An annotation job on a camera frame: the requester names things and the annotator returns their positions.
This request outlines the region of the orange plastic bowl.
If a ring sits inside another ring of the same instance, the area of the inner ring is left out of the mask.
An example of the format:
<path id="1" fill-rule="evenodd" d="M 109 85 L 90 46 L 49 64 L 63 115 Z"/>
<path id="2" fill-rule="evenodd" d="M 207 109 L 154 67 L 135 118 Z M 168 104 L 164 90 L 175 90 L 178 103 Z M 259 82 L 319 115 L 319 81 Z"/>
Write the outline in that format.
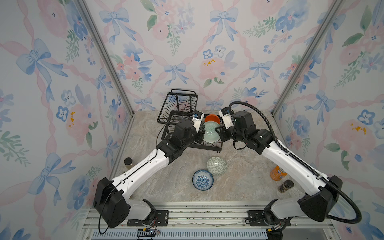
<path id="1" fill-rule="evenodd" d="M 205 117 L 205 122 L 215 122 L 217 124 L 220 124 L 221 120 L 220 120 L 219 116 L 211 114 L 211 115 L 207 115 Z"/>

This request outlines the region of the blue patterned ceramic bowl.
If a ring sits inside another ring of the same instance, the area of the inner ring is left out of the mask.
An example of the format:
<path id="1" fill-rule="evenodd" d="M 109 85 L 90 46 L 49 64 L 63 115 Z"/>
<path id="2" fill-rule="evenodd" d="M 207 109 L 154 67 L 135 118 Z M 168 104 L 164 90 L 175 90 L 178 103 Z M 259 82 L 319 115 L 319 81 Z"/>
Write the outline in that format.
<path id="1" fill-rule="evenodd" d="M 208 170 L 198 170 L 194 173 L 192 183 L 197 190 L 207 191 L 214 184 L 214 177 Z"/>

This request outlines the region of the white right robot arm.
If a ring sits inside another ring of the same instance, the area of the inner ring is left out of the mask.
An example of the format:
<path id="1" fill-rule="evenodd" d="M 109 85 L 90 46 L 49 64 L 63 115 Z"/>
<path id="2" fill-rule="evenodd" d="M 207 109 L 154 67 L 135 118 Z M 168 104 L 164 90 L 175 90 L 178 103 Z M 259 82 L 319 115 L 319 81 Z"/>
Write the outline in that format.
<path id="1" fill-rule="evenodd" d="M 294 159 L 291 152 L 283 151 L 280 141 L 275 142 L 270 131 L 251 128 L 238 130 L 232 126 L 215 128 L 222 141 L 233 140 L 245 143 L 246 147 L 274 162 L 293 178 L 305 191 L 302 197 L 288 200 L 272 200 L 263 211 L 262 219 L 267 225 L 273 226 L 290 217 L 308 217 L 322 222 L 338 200 L 337 191 L 327 187 L 320 177 L 313 173 L 311 166 L 303 166 Z"/>

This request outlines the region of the pale green ceramic bowl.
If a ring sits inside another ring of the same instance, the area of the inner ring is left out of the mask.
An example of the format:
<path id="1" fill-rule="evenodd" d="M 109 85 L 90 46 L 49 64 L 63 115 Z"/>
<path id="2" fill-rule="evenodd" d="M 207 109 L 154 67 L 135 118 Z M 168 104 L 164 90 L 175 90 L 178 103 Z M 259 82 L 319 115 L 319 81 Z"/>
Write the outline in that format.
<path id="1" fill-rule="evenodd" d="M 220 139 L 220 136 L 215 131 L 215 128 L 220 127 L 220 124 L 209 121 L 205 122 L 203 126 L 205 127 L 204 141 L 207 143 L 216 143 Z"/>

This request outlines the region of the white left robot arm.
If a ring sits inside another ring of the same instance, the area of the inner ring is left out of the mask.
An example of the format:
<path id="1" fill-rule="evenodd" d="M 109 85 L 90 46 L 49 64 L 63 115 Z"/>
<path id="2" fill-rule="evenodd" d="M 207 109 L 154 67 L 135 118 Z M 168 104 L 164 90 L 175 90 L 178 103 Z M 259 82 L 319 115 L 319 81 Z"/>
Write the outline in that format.
<path id="1" fill-rule="evenodd" d="M 202 142 L 205 129 L 196 118 L 180 120 L 168 139 L 160 141 L 151 153 L 132 169 L 109 180 L 98 182 L 93 206 L 109 229 L 125 220 L 141 222 L 148 226 L 154 223 L 156 208 L 148 201 L 131 200 L 132 194 L 152 175 L 165 168 L 194 142 Z"/>

